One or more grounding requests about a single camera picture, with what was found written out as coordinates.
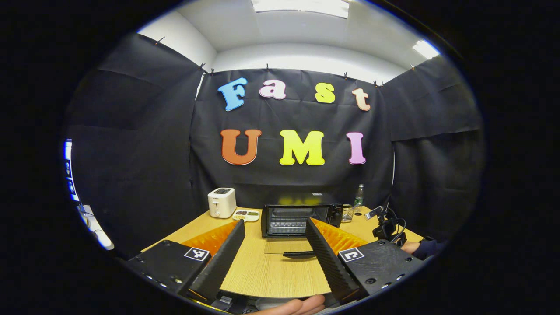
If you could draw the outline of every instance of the white wall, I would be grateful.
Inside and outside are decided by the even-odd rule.
[[[380,58],[338,47],[312,44],[266,44],[226,50],[213,62],[216,72],[235,69],[301,69],[387,82],[408,69]]]
[[[205,63],[203,68],[208,72],[216,58],[216,50],[210,42],[177,11],[150,22],[137,33],[155,40],[165,36],[162,44],[198,65]]]

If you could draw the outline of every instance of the ceiling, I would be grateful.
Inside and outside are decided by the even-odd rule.
[[[412,49],[420,38],[393,15],[362,1],[348,18],[313,12],[255,13],[251,0],[196,0],[177,9],[222,52],[250,45],[306,43],[366,53],[403,68],[426,59]]]

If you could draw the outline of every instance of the sleeve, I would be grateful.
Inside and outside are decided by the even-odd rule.
[[[423,239],[420,241],[420,246],[418,247],[418,249],[416,249],[416,251],[412,253],[412,256],[420,260],[425,260],[429,256],[433,256],[439,253],[445,247],[445,244],[446,242],[438,243],[436,240]]]

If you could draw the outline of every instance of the ceiling light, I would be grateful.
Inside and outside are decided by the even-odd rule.
[[[305,11],[348,18],[349,1],[344,0],[251,0],[255,12]]]
[[[425,40],[417,41],[416,45],[414,45],[412,48],[427,59],[432,59],[433,57],[440,54],[437,49],[435,49],[432,45],[430,45],[430,43]]]

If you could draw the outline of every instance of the black curtain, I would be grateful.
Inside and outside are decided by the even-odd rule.
[[[229,112],[218,88],[240,77],[244,104]],[[286,98],[259,95],[263,82],[270,79],[286,84]],[[335,101],[319,103],[316,84],[334,87]],[[352,91],[368,93],[369,111],[361,110]],[[221,154],[223,129],[237,129],[236,152],[247,152],[247,129],[259,129],[257,156],[246,165],[232,165]],[[324,165],[281,165],[283,129],[295,130],[304,141],[310,131],[320,131]],[[352,165],[348,132],[363,133],[362,149],[367,161]],[[208,208],[207,194],[217,187],[236,189],[239,206],[261,209],[271,192],[326,192],[340,202],[353,202],[360,183],[365,186],[364,204],[378,205],[389,194],[393,176],[393,149],[384,101],[374,84],[328,73],[256,69],[217,72],[205,75],[195,102],[191,130],[192,168],[196,197]]]
[[[188,139],[202,73],[133,34],[83,79],[68,107],[76,190],[124,258],[197,216]]]
[[[485,147],[474,96],[441,56],[392,79],[382,94],[395,152],[390,207],[416,233],[446,240],[480,189]]]

